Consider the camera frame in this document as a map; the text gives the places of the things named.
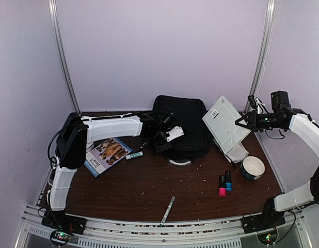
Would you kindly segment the blue dog picture book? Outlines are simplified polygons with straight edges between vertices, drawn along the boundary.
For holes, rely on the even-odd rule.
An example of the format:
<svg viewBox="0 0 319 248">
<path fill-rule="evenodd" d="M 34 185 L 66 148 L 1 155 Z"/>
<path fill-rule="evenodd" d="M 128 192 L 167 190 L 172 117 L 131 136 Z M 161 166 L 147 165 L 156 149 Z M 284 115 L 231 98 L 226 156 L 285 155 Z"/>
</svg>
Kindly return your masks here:
<svg viewBox="0 0 319 248">
<path fill-rule="evenodd" d="M 133 150 L 119 138 L 109 138 L 86 154 L 85 167 L 98 177 Z"/>
</svg>

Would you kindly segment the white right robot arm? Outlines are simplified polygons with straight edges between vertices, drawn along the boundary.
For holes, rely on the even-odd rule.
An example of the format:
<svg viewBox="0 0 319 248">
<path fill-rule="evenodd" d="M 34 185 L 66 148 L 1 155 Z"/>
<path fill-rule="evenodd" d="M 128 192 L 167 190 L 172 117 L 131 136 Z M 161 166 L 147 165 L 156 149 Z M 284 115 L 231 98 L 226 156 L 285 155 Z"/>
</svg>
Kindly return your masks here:
<svg viewBox="0 0 319 248">
<path fill-rule="evenodd" d="M 269 198 L 259 216 L 259 224 L 270 228 L 283 214 L 294 208 L 303 208 L 319 202 L 319 126 L 310 115 L 298 108 L 282 107 L 273 113 L 251 111 L 236 120 L 236 125 L 253 132 L 269 129 L 289 131 L 283 151 L 273 155 L 288 183 L 288 192 Z"/>
</svg>

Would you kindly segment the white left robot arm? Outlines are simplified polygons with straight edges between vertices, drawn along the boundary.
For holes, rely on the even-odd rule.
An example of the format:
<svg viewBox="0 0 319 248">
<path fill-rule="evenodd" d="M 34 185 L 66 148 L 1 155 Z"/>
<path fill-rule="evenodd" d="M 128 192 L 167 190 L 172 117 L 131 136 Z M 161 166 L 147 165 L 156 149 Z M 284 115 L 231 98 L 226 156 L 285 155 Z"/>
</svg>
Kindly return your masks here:
<svg viewBox="0 0 319 248">
<path fill-rule="evenodd" d="M 170 149 L 171 142 L 184 135 L 174 113 L 134 112 L 111 116 L 82 116 L 71 113 L 55 134 L 55 155 L 50 158 L 53 182 L 47 194 L 51 212 L 47 217 L 57 229 L 69 224 L 63 214 L 74 174 L 86 161 L 91 146 L 107 138 L 140 136 L 155 145 L 157 152 Z"/>
</svg>

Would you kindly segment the grey plastic-wrapped book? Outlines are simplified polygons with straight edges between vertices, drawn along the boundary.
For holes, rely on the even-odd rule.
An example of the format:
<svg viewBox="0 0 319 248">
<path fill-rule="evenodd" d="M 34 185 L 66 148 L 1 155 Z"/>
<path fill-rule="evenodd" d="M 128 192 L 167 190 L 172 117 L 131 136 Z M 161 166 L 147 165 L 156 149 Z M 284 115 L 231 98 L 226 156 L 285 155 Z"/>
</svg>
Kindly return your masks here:
<svg viewBox="0 0 319 248">
<path fill-rule="evenodd" d="M 240 113 L 225 96 L 220 96 L 202 117 L 203 122 L 224 154 L 228 154 L 251 132 L 249 129 L 235 124 L 235 121 L 239 118 L 241 118 Z"/>
</svg>

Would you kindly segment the black student backpack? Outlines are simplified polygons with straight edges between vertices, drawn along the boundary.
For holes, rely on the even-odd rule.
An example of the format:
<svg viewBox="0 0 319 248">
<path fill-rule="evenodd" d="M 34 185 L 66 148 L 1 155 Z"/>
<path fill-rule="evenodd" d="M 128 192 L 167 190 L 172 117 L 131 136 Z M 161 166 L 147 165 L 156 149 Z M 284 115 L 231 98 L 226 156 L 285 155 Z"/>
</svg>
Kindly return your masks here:
<svg viewBox="0 0 319 248">
<path fill-rule="evenodd" d="M 172 165 L 190 165 L 197 158 L 208 153 L 212 135 L 202 117 L 206 108 L 200 99 L 159 95 L 153 104 L 153 111 L 175 115 L 172 126 L 182 128 L 184 135 L 171 141 L 171 148 L 163 152 Z"/>
</svg>

